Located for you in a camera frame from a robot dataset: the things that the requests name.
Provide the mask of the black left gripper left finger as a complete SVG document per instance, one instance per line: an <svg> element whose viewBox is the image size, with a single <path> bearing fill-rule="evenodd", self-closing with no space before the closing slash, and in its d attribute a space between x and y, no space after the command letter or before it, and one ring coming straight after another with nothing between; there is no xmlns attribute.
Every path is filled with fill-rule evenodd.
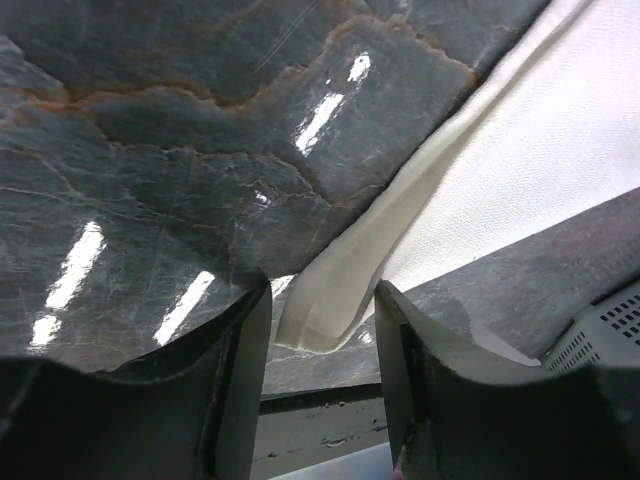
<svg viewBox="0 0 640 480"><path fill-rule="evenodd" d="M5 479L246 479L272 321L268 278L112 371L1 362Z"/></svg>

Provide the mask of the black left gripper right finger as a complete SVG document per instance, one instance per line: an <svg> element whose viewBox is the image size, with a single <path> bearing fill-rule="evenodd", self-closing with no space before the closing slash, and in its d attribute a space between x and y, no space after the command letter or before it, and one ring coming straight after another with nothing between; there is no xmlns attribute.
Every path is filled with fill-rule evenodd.
<svg viewBox="0 0 640 480"><path fill-rule="evenodd" d="M375 290L394 467L405 479L635 479L639 369L555 374L486 350Z"/></svg>

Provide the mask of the white cloth napkin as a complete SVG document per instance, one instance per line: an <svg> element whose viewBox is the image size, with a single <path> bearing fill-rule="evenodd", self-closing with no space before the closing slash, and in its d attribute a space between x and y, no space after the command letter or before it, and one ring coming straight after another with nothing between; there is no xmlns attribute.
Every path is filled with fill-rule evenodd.
<svg viewBox="0 0 640 480"><path fill-rule="evenodd" d="M639 5L554 1L298 276L277 344L332 352L402 291L639 185Z"/></svg>

